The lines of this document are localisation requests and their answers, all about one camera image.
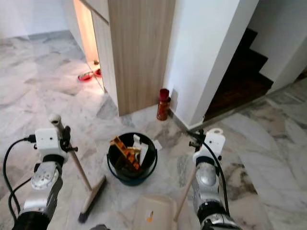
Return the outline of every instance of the red bottle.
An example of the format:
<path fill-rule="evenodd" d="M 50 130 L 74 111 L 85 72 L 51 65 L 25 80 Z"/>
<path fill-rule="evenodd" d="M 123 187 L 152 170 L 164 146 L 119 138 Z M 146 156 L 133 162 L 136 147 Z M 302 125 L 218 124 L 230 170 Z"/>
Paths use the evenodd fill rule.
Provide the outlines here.
<path fill-rule="evenodd" d="M 167 119 L 170 101 L 171 99 L 169 97 L 169 90 L 160 89 L 158 112 L 157 112 L 158 120 L 165 121 Z"/>

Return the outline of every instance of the wooden stair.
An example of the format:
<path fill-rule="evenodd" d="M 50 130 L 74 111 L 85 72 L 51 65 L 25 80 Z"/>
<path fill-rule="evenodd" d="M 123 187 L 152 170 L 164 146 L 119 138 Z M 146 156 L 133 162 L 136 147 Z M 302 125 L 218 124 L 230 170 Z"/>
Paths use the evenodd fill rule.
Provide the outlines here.
<path fill-rule="evenodd" d="M 264 95 L 273 82 L 259 73 L 268 58 L 249 47 L 257 32 L 246 29 L 226 70 L 204 121 Z"/>

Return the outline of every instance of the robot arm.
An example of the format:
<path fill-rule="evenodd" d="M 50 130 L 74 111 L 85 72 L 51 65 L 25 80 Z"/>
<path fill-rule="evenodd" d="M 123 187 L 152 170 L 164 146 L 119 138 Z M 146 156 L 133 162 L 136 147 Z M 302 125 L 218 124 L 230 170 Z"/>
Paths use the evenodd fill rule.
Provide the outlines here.
<path fill-rule="evenodd" d="M 219 171 L 217 164 L 208 149 L 202 145 L 206 143 L 214 152 L 216 159 L 221 159 L 220 153 L 225 142 L 225 137 L 220 129 L 213 129 L 206 133 L 200 133 L 193 155 L 196 165 L 195 177 L 192 181 L 193 205 L 195 213 L 201 224 L 201 230 L 226 230 L 241 228 L 228 215 L 219 197 Z"/>
<path fill-rule="evenodd" d="M 39 129 L 35 132 L 36 148 L 40 152 L 42 163 L 35 166 L 31 191 L 13 230 L 47 229 L 63 185 L 62 166 L 67 161 L 67 152 L 77 150 L 76 147 L 71 147 L 70 128 L 62 126 L 60 116 L 53 116 L 50 121 L 54 128 Z"/>

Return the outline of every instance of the beige dustpan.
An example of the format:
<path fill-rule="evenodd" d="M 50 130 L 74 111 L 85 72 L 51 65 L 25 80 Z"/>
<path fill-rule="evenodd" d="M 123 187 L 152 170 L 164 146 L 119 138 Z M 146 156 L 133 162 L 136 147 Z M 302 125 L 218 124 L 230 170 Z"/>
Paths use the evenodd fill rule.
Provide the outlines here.
<path fill-rule="evenodd" d="M 133 230 L 177 230 L 177 204 L 162 195 L 144 195 L 137 203 Z"/>

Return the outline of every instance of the marble floor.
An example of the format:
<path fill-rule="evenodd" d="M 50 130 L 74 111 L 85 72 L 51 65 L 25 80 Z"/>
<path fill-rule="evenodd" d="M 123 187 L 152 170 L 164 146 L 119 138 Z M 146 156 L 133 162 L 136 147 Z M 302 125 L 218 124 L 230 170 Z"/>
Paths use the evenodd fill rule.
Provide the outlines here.
<path fill-rule="evenodd" d="M 77 221 L 87 191 L 71 160 L 63 167 L 64 185 L 48 229 L 89 230 L 106 224 L 130 230 L 142 194 L 168 195 L 178 201 L 192 167 L 193 148 L 172 119 L 155 118 L 156 106 L 118 117 L 100 81 L 79 83 L 88 71 L 82 51 L 67 32 L 0 41 L 0 162 L 8 146 L 37 128 L 50 127 L 48 115 L 59 113 L 71 127 L 73 145 L 92 184 L 106 175 L 107 185 L 85 224 Z M 302 80 L 206 127 L 224 130 L 222 168 L 231 216 L 245 230 L 302 230 L 307 227 L 307 80 Z M 127 187 L 107 168 L 109 141 L 137 131 L 157 140 L 158 164 L 141 185 Z M 27 179 L 39 161 L 29 143 L 21 143 L 8 160 L 12 184 Z M 17 192 L 22 202 L 29 185 Z M 0 230 L 12 228 L 7 189 L 0 177 Z M 184 204 L 178 229 L 198 230 L 192 193 Z"/>

